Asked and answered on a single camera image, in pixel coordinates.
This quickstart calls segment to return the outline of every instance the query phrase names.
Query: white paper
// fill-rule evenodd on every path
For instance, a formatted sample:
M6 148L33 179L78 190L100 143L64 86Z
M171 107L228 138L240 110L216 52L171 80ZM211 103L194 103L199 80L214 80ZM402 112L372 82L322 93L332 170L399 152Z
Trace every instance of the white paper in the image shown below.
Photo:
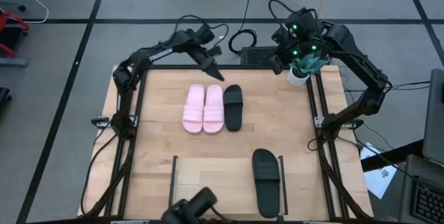
M367 147L371 148L376 153L380 154L381 152L370 143L366 143ZM361 150L361 160L366 159L367 157L372 157L374 152L368 150L366 147ZM382 199L384 193L390 185L393 176L395 176L396 169L392 166L385 166L384 168L376 169L374 171L369 171L364 173L364 177L366 178L367 189L372 192L376 197Z

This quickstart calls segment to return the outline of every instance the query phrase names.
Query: table leg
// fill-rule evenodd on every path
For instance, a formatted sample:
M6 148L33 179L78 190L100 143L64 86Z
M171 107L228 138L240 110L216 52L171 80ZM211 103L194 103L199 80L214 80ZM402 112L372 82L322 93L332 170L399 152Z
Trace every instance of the table leg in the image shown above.
M418 157L423 157L423 142L424 139L420 141L415 141L411 144L407 144L406 146L386 151L384 153L381 153L380 155L373 155L372 157L366 158L361 161L362 169L364 170L364 172L367 172L373 171L375 169L380 169L387 165L399 164L401 162L405 162L405 160L407 159L407 155L416 155Z

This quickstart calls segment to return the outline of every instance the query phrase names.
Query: white cable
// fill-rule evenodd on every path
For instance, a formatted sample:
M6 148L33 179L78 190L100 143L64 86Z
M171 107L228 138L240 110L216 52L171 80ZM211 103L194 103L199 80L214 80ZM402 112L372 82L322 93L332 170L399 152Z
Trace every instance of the white cable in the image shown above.
M39 0L35 0L35 1L37 3L39 3L46 10L46 17L42 21L25 21L25 23L28 23L28 24L42 24L42 23L44 23L44 22L46 22L48 20L48 16L49 16L48 8L46 8L46 6L44 6L44 4L42 2L40 2Z

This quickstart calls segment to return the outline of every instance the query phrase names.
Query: wooden table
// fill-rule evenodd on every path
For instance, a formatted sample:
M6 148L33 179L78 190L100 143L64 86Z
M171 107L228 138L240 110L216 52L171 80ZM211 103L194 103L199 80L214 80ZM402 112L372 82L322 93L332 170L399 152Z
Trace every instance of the wooden table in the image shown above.
M224 69L221 73L225 77L223 83L199 70L154 69L148 72L124 218L161 217L168 206L174 155L235 161L250 159L256 148L267 148L276 156L284 157L289 207L285 220L328 220L318 154L307 149L307 142L314 138L307 87L292 87L286 81L286 72L275 76L270 70ZM338 67L324 67L322 78L329 111L338 112L345 108L347 103ZM185 132L181 123L182 110L188 89L193 84L204 87L219 84L224 89L231 84L240 85L244 95L242 129L239 132L223 129L215 135ZM316 83L313 84L318 114L322 115ZM111 81L103 115L114 114L116 97L117 91ZM110 128L107 129L96 142L94 152L113 134ZM355 141L351 130L342 129L339 136ZM98 156L92 167L84 202L86 209L92 207L110 182L116 147L117 141L114 141ZM336 150L346 189L366 213L373 215L356 147L337 139ZM334 186L332 188L335 212L340 216L337 191ZM120 188L117 189L113 214L117 212L120 192ZM237 220L262 219L258 214L229 217Z

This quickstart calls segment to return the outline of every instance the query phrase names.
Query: black slide sandal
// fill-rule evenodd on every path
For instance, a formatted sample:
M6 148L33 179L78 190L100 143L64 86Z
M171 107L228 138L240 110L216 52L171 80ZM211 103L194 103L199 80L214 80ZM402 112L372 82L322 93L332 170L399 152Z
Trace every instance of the black slide sandal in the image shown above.
M257 208L264 218L275 218L280 211L279 165L272 152L259 148L252 158Z
M223 93L223 110L225 126L229 131L238 131L242 127L242 89L238 85L230 85Z

